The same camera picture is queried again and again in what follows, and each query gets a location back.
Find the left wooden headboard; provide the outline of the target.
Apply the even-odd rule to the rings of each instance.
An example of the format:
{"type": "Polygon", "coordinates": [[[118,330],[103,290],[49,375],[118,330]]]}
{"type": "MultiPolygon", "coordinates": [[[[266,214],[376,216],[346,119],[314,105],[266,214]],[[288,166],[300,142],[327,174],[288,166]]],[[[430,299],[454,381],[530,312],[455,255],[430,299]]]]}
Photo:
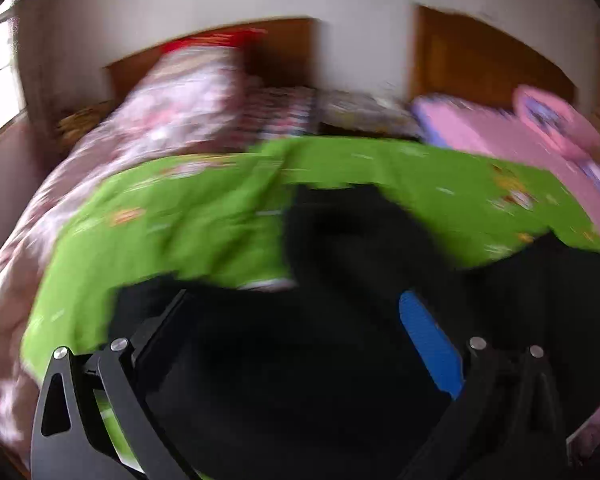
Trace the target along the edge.
{"type": "Polygon", "coordinates": [[[112,96],[122,102],[132,89],[156,65],[171,44],[205,36],[228,36],[257,29],[260,37],[242,44],[242,59],[249,76],[256,76],[267,87],[314,87],[320,39],[320,22],[308,16],[266,18],[190,32],[162,44],[137,51],[105,67],[112,96]]]}

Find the green cartoon blanket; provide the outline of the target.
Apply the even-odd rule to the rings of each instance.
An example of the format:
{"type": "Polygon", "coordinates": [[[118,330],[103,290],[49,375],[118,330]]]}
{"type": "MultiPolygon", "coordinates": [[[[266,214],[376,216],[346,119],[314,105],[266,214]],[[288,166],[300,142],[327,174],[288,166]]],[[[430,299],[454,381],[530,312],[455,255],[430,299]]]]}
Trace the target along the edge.
{"type": "MultiPolygon", "coordinates": [[[[43,385],[54,350],[92,353],[111,341],[122,287],[171,274],[224,288],[294,287],[275,237],[300,186],[371,185],[428,232],[456,270],[518,252],[545,233],[600,252],[600,236],[550,172],[432,146],[304,138],[254,151],[175,156],[108,178],[62,230],[23,336],[23,361],[43,385]]],[[[567,443],[568,474],[600,472],[600,405],[567,443]]]]}

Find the right wooden headboard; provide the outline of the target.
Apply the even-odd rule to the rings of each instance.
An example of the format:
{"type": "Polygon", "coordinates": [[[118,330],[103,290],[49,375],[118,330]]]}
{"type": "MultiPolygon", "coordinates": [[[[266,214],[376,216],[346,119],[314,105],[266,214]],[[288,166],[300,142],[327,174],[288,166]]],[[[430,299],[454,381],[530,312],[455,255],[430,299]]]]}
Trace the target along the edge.
{"type": "Polygon", "coordinates": [[[510,110],[522,84],[577,103],[576,85],[532,47],[469,15],[416,6],[408,100],[444,94],[510,110]]]}

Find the pink cartoon pillow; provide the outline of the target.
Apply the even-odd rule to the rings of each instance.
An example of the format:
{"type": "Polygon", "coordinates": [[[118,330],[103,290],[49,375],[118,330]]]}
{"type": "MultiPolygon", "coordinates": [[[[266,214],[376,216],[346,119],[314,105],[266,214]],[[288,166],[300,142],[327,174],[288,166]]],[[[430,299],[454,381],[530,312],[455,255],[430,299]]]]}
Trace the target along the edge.
{"type": "Polygon", "coordinates": [[[588,159],[600,148],[595,127],[556,94],[522,84],[514,91],[513,104],[517,118],[563,158],[588,159]]]}

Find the pink floral quilt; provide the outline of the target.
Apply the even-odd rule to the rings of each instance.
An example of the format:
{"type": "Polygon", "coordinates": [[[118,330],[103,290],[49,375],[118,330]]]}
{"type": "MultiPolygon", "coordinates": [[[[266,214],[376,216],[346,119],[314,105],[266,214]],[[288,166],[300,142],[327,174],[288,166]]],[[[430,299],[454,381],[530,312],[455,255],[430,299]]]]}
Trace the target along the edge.
{"type": "Polygon", "coordinates": [[[188,150],[215,151],[244,98],[242,54],[190,47],[163,55],[35,191],[0,249],[0,444],[29,454],[38,384],[21,339],[57,237],[108,177],[188,150]]]}

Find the black pants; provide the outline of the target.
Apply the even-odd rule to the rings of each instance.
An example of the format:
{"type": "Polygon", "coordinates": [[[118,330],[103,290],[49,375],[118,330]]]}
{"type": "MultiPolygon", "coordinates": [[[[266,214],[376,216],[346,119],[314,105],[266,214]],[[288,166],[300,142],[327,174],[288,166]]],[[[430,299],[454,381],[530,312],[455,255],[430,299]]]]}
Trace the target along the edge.
{"type": "Polygon", "coordinates": [[[404,292],[455,342],[482,337],[511,361],[542,347],[567,432],[600,405],[600,252],[545,233],[456,270],[371,185],[300,186],[275,243],[293,288],[166,274],[114,300],[118,338],[183,296],[140,388],[184,460],[212,478],[396,478],[451,402],[401,320],[404,292]]]}

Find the red plaid bed sheet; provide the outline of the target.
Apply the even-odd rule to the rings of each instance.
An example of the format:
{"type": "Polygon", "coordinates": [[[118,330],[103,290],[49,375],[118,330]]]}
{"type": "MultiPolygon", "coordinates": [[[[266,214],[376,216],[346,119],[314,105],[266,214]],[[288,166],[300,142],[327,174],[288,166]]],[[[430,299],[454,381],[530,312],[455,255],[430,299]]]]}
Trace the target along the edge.
{"type": "Polygon", "coordinates": [[[249,90],[242,116],[230,134],[236,144],[302,136],[311,128],[316,90],[308,87],[249,90]]]}

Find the wooden headboard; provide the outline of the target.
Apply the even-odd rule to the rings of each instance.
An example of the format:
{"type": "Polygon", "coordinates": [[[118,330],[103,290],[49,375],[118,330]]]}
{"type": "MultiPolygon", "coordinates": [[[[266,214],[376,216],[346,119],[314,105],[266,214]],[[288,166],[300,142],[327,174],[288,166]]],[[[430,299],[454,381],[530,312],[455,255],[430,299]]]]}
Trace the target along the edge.
{"type": "Polygon", "coordinates": [[[308,16],[266,18],[190,32],[162,44],[137,51],[105,67],[112,96],[122,102],[132,89],[156,65],[171,44],[205,36],[228,36],[257,29],[260,37],[242,44],[242,59],[249,76],[256,76],[267,87],[314,87],[320,39],[320,22],[308,16]]]}
{"type": "Polygon", "coordinates": [[[522,84],[577,103],[576,85],[532,47],[469,15],[416,6],[408,100],[444,94],[510,110],[522,84]]]}

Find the pink bed sheet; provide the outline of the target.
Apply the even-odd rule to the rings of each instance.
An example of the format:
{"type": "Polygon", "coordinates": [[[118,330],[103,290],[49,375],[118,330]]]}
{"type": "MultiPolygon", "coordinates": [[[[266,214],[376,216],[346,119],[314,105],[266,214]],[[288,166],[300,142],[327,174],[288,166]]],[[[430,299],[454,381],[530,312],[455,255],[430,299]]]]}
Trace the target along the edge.
{"type": "Polygon", "coordinates": [[[600,234],[600,165],[551,151],[516,116],[450,96],[419,96],[412,112],[438,148],[520,162],[550,171],[582,206],[600,234]]]}

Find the floral nightstand cloth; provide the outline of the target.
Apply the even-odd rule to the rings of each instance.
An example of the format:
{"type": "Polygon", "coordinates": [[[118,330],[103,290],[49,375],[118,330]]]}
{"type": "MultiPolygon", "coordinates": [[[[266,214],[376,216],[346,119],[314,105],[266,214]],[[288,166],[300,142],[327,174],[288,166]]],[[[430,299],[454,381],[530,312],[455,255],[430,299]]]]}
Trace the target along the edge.
{"type": "Polygon", "coordinates": [[[316,114],[317,133],[323,136],[422,140],[424,135],[405,105],[368,93],[323,91],[316,114]]]}

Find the red pillow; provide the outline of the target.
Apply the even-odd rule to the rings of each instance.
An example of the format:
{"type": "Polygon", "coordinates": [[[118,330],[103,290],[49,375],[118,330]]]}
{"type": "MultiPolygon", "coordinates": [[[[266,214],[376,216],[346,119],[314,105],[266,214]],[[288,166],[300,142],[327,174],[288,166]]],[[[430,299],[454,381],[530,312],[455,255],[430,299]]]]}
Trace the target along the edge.
{"type": "Polygon", "coordinates": [[[262,40],[268,32],[263,28],[243,27],[225,32],[207,32],[197,36],[175,39],[160,47],[162,54],[189,47],[219,47],[246,50],[262,40]]]}

